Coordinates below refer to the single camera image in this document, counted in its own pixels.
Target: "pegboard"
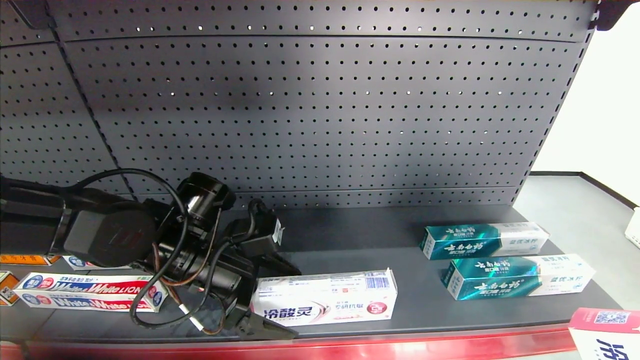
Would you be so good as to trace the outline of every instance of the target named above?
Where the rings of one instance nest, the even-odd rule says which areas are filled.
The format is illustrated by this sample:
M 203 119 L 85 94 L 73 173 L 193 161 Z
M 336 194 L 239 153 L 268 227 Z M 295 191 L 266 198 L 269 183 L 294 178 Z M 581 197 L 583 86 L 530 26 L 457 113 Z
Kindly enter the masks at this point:
M 239 207 L 262 197 L 281 208 L 512 204 L 595 5 L 50 4 L 121 167 L 174 185 L 205 172 Z M 127 178 L 137 195 L 162 196 Z
M 64 40 L 184 35 L 584 38 L 585 1 L 52 1 Z
M 67 51 L 121 166 L 264 192 L 518 185 L 578 48 L 177 37 Z
M 6 1 L 0 1 L 0 47 L 52 42 L 50 30 L 29 29 Z
M 66 186 L 115 168 L 55 43 L 0 49 L 2 174 Z M 121 177 L 94 187 L 128 193 Z
M 383 206 L 431 206 L 509 204 L 516 196 L 516 188 L 455 188 L 441 190 L 355 190 L 305 192 L 236 193 L 234 210 L 246 208 L 251 199 L 262 199 L 278 209 L 302 208 L 375 208 Z M 141 195 L 140 201 L 154 199 L 171 203 L 169 194 Z

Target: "shelf board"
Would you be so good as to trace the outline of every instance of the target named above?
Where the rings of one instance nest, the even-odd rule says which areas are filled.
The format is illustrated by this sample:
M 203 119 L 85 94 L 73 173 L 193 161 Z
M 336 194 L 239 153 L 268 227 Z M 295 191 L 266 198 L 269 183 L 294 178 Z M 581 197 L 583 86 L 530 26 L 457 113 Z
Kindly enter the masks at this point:
M 225 221 L 242 213 L 228 214 Z M 582 293 L 515 299 L 455 301 L 440 282 L 447 260 L 430 261 L 418 243 L 427 224 L 516 222 L 525 219 L 509 206 L 443 206 L 413 208 L 303 209 L 278 211 L 286 227 L 285 256 L 304 274 L 354 272 L 391 268 L 398 285 L 391 320 L 297 327 L 301 338 L 500 329 L 569 321 L 578 307 L 619 308 L 596 282 Z M 562 252 L 546 242 L 541 254 Z M 126 274 L 130 270 L 92 274 Z M 188 304 L 197 295 L 181 292 Z M 220 316 L 215 301 L 211 312 L 200 314 L 215 327 Z M 151 322 L 180 316 L 167 302 L 159 314 L 142 314 Z M 36 339 L 94 343 L 191 343 L 233 341 L 229 332 L 203 336 L 189 322 L 149 331 L 135 326 L 127 313 L 57 310 L 40 328 Z
M 73 270 L 64 259 L 60 259 L 51 266 L 0 265 L 0 270 L 10 271 L 22 280 L 30 272 L 50 272 L 55 274 L 70 273 Z M 88 271 L 78 271 L 76 274 L 87 274 Z M 21 341 L 31 339 L 36 331 L 54 313 L 53 309 L 35 309 L 24 301 L 18 300 L 13 306 L 0 307 L 0 340 Z

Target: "teal toothpaste box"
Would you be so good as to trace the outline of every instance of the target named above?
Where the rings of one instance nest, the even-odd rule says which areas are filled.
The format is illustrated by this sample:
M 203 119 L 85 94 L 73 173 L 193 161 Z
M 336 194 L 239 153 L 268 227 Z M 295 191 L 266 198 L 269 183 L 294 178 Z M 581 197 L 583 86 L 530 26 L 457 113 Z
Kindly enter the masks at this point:
M 549 238 L 534 222 L 427 226 L 420 249 L 431 260 L 535 255 Z
M 576 254 L 453 259 L 442 282 L 456 300 L 579 293 L 595 271 Z

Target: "orange product box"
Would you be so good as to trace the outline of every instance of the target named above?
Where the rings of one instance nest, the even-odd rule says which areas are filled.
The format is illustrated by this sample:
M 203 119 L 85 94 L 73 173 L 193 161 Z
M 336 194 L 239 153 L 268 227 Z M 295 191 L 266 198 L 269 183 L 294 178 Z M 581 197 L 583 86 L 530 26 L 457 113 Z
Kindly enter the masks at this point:
M 10 271 L 0 271 L 0 306 L 11 306 L 19 297 L 13 292 L 13 287 L 19 282 Z
M 7 265 L 40 265 L 51 266 L 61 256 L 41 256 L 41 255 L 0 255 L 0 264 Z

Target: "white cable tie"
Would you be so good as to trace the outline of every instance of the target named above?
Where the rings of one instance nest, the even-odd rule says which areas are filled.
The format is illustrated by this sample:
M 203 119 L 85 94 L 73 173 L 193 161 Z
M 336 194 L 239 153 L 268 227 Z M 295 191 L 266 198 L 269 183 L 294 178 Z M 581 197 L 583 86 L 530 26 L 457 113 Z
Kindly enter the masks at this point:
M 182 310 L 182 312 L 185 315 L 189 313 L 189 309 L 187 309 L 187 307 L 184 304 L 180 304 L 179 308 L 180 310 Z M 202 331 L 202 329 L 204 329 L 204 326 L 202 326 L 202 324 L 198 321 L 198 319 L 194 318 L 193 316 L 190 316 L 189 320 L 191 320 L 191 323 L 193 323 L 193 326 L 198 328 L 199 331 Z

